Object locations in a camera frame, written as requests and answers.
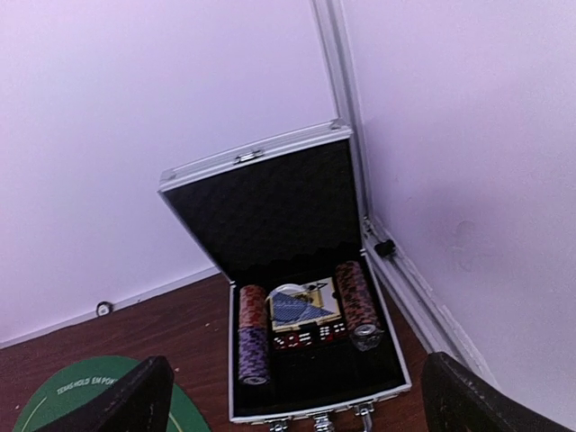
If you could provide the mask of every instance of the white wall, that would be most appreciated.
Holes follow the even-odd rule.
[[[336,117],[306,0],[0,3],[0,342],[211,263],[167,168]]]
[[[576,428],[576,4],[344,3],[376,213],[503,391]]]

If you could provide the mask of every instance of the stack of poker chips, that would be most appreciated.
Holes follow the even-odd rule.
[[[347,261],[336,267],[336,280],[355,347],[360,351],[377,347],[383,332],[362,267],[356,261]]]
[[[270,381],[268,368],[266,290],[247,285],[240,289],[238,378],[244,384]]]

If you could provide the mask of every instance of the metal clasp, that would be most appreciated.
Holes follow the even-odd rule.
[[[327,412],[314,416],[314,430],[316,432],[334,432],[334,425],[330,421]]]
[[[252,150],[249,153],[236,156],[234,158],[234,165],[243,164],[244,162],[261,158],[263,155],[264,155],[263,150]]]
[[[270,424],[270,432],[284,432],[286,430],[288,430],[288,423],[286,420],[278,420]]]
[[[364,432],[372,432],[372,416],[371,412],[374,412],[374,405],[371,402],[362,403],[354,407],[354,413],[362,418],[364,423]]]

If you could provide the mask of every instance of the wooden floor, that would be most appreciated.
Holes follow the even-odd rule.
[[[267,431],[228,421],[228,295],[224,278],[214,276],[0,351],[0,430],[11,431],[19,414],[16,407],[23,407],[42,383],[67,365],[91,356],[163,355],[211,430]],[[374,432],[425,432],[419,376],[426,352],[398,309],[388,303],[414,385],[409,393],[376,404]],[[360,419],[349,411],[333,420],[338,432],[362,430]],[[290,426],[294,432],[312,430],[310,420]]]

